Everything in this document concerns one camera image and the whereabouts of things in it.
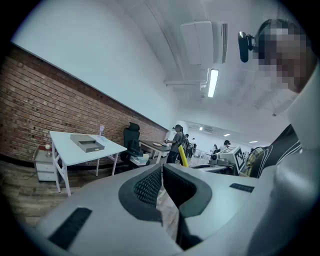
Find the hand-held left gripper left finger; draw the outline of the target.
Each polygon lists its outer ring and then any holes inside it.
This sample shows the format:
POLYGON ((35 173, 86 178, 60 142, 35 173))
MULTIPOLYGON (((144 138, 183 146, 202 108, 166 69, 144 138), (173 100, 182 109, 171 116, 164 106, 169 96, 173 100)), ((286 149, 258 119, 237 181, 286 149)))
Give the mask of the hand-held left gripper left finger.
POLYGON ((182 249, 157 209, 161 187, 161 164, 95 180, 51 210, 37 230, 68 255, 178 255, 182 249))

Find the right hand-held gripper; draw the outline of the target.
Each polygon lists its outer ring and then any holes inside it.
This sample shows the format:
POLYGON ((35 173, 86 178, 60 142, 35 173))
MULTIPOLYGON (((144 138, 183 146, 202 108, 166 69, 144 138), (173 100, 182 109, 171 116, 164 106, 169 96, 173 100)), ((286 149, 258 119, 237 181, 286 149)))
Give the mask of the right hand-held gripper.
POLYGON ((231 168, 238 175, 245 166, 245 158, 240 146, 228 147, 211 156, 209 164, 231 168))

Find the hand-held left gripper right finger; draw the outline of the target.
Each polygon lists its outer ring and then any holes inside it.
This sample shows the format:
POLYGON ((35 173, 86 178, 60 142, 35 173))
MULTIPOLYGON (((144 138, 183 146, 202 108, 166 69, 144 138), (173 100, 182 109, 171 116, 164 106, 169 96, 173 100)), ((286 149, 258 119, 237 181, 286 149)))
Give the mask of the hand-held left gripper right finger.
POLYGON ((187 250, 224 226, 249 199, 258 179, 163 164, 163 185, 179 212, 176 243, 187 250))

